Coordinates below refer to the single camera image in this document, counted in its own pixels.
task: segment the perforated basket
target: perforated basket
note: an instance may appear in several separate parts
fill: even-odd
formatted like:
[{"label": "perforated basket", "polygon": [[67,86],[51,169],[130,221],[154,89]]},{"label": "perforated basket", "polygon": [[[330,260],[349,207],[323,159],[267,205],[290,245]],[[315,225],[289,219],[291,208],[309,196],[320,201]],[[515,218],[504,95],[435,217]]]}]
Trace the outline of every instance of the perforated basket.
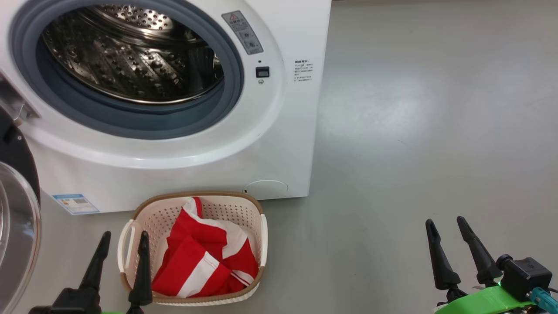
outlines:
[{"label": "perforated basket", "polygon": [[[254,282],[242,291],[221,296],[178,298],[153,293],[153,302],[173,306],[208,306],[244,301],[251,297],[259,286],[267,259],[267,221],[261,205],[253,197],[234,192],[191,192],[153,197],[141,204],[132,219],[125,225],[118,242],[118,267],[122,284],[130,291],[136,280],[138,245],[142,231],[149,233],[151,279],[162,264],[167,249],[166,238],[176,221],[182,206],[189,197],[198,196],[203,206],[204,218],[228,220],[251,232],[256,239],[254,256],[259,263],[259,272]],[[128,238],[128,249],[125,242]]]}]

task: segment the blue sticker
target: blue sticker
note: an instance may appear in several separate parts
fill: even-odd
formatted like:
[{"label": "blue sticker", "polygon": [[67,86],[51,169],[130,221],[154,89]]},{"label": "blue sticker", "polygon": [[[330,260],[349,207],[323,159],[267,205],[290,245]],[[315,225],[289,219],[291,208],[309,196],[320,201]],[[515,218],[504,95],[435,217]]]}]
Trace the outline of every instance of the blue sticker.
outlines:
[{"label": "blue sticker", "polygon": [[58,194],[52,197],[72,215],[100,212],[83,194]]}]

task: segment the washing machine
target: washing machine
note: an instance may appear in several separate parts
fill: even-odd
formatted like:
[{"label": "washing machine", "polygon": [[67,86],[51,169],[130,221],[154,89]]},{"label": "washing machine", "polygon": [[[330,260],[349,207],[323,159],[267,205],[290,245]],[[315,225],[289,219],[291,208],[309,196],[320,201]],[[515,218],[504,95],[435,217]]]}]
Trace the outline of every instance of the washing machine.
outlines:
[{"label": "washing machine", "polygon": [[330,0],[0,3],[0,103],[70,213],[309,193]]}]

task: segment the towel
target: towel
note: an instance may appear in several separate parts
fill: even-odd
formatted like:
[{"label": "towel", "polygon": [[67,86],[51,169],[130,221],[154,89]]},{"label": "towel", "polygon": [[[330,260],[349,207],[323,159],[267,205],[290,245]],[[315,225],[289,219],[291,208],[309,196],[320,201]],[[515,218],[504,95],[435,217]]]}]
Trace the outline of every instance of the towel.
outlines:
[{"label": "towel", "polygon": [[258,274],[248,234],[230,221],[204,219],[189,198],[167,238],[169,248],[152,282],[166,296],[207,297],[238,292]]}]

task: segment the gray floor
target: gray floor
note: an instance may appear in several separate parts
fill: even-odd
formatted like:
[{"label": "gray floor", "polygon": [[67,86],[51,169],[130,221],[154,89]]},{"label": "gray floor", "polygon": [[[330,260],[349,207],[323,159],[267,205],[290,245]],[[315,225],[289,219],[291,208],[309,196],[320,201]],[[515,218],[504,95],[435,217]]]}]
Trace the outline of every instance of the gray floor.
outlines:
[{"label": "gray floor", "polygon": [[[146,313],[429,313],[445,293],[427,218],[462,289],[477,285],[457,215],[493,256],[558,273],[558,2],[385,3],[334,5],[311,195],[263,203],[270,251],[257,293]],[[75,287],[101,233],[117,237],[129,216],[71,217],[45,196],[39,262],[16,313]],[[125,311],[115,250],[113,240],[101,304]]]}]

